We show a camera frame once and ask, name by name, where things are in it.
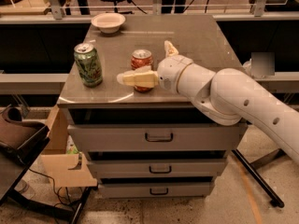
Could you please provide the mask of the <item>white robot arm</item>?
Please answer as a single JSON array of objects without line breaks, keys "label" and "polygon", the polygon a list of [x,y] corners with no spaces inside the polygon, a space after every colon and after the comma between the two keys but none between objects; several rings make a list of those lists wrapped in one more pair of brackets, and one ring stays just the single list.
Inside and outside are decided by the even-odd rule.
[{"label": "white robot arm", "polygon": [[165,58],[155,71],[143,66],[117,75],[118,82],[143,88],[160,86],[183,95],[220,125],[231,126],[246,119],[299,163],[299,112],[239,70],[209,70],[180,55],[168,41],[164,49]]}]

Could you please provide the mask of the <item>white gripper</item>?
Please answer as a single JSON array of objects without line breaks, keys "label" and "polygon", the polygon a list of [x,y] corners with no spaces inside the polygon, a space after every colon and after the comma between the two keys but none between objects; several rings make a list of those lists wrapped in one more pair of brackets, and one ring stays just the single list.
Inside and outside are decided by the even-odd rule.
[{"label": "white gripper", "polygon": [[118,74],[117,81],[122,85],[142,88],[154,88],[159,84],[164,90],[177,93],[178,79],[193,60],[178,55],[178,50],[168,40],[164,41],[164,51],[166,58],[158,64],[157,72],[148,65],[142,66]]}]

